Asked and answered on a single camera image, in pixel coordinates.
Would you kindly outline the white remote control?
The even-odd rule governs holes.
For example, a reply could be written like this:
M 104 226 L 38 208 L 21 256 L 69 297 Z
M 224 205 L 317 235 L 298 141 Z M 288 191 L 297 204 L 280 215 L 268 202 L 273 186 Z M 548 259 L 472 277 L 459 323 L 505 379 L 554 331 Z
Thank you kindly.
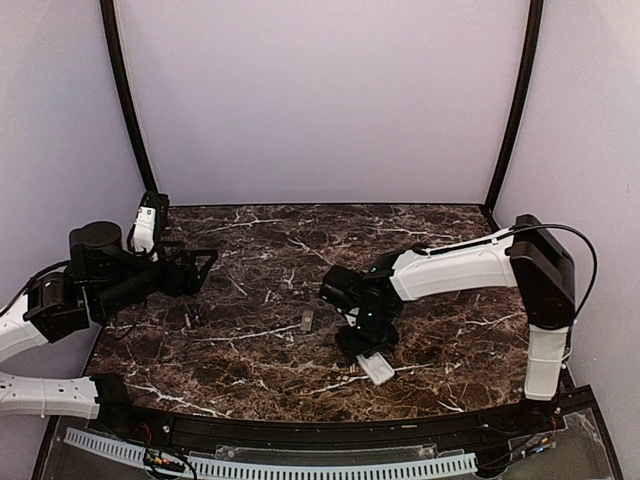
M 356 360 L 360 368 L 375 386 L 386 383 L 395 375 L 394 369 L 380 352 L 375 352 L 369 356 L 358 355 Z

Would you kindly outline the grey battery cover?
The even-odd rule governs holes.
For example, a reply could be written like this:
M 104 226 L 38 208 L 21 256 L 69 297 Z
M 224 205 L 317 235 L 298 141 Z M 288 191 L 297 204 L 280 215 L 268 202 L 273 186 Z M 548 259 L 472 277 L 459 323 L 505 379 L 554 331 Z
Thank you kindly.
M 300 322 L 300 330 L 302 332 L 311 332 L 313 328 L 314 312 L 312 310 L 304 310 Z

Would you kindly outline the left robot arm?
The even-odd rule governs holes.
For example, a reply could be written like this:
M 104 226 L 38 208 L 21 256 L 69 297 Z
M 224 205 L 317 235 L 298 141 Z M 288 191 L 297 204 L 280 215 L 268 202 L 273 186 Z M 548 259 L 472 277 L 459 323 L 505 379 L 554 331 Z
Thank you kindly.
M 218 258 L 214 249 L 124 250 L 121 228 L 97 221 L 69 234 L 70 258 L 30 278 L 1 311 L 1 358 L 53 344 L 91 324 L 105 324 L 154 293 L 179 298 L 200 291 Z M 1 413 L 103 419 L 120 436 L 141 427 L 117 374 L 47 379 L 2 374 Z

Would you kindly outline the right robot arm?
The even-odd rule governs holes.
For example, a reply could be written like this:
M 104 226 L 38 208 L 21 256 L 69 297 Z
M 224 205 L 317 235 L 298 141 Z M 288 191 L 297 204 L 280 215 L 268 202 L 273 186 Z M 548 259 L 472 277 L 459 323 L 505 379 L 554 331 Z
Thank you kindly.
M 453 291 L 515 288 L 529 324 L 529 346 L 525 400 L 511 410 L 510 424 L 521 434 L 534 432 L 549 416 L 547 401 L 556 394 L 584 306 L 575 295 L 574 259 L 552 234 L 557 228 L 520 215 L 513 226 L 474 240 L 384 253 L 363 271 L 332 266 L 319 296 L 347 322 L 335 335 L 340 351 L 382 385 L 395 374 L 383 355 L 399 342 L 393 321 L 406 303 Z

